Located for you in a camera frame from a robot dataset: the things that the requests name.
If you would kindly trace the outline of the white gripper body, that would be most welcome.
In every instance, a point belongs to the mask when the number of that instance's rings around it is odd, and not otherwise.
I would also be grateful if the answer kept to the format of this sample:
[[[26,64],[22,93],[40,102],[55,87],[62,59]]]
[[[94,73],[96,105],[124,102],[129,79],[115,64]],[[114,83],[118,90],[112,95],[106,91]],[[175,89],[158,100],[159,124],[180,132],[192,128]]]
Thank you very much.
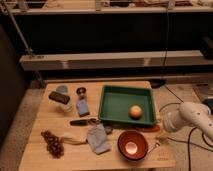
[[[181,129],[181,117],[177,111],[166,113],[162,118],[162,127],[156,139],[160,142],[165,141],[171,133]]]

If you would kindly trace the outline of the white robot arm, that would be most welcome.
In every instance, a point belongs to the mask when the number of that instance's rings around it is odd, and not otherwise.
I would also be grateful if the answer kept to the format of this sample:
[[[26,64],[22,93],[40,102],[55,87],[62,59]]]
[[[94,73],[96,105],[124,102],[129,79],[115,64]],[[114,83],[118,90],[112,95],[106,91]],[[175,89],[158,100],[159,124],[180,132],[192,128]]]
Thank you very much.
[[[161,132],[158,139],[165,139],[170,133],[177,132],[183,127],[197,127],[213,141],[213,119],[207,105],[194,102],[183,102],[175,111],[166,113],[162,118]]]

